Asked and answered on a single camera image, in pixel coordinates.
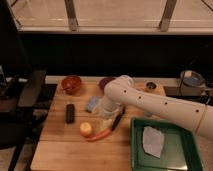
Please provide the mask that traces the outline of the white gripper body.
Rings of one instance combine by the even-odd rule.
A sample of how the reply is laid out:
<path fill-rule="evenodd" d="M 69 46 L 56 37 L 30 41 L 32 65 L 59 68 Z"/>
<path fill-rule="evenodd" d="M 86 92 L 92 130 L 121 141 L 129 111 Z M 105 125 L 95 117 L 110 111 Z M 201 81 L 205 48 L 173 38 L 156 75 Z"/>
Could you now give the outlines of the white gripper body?
<path fill-rule="evenodd" d="M 97 110 L 103 118 L 110 118 L 119 111 L 120 106 L 120 103 L 114 102 L 107 96 L 103 96 L 97 104 Z"/>

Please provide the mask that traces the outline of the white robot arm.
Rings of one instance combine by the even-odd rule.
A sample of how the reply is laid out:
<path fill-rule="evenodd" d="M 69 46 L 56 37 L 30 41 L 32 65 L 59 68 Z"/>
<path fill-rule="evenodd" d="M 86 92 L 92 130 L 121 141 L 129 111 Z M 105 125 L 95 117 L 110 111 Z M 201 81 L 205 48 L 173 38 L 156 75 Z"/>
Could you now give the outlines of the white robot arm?
<path fill-rule="evenodd" d="M 213 106 L 139 91 L 134 88 L 134 80 L 127 75 L 104 87 L 98 110 L 103 116 L 110 117 L 121 104 L 143 109 L 213 140 Z"/>

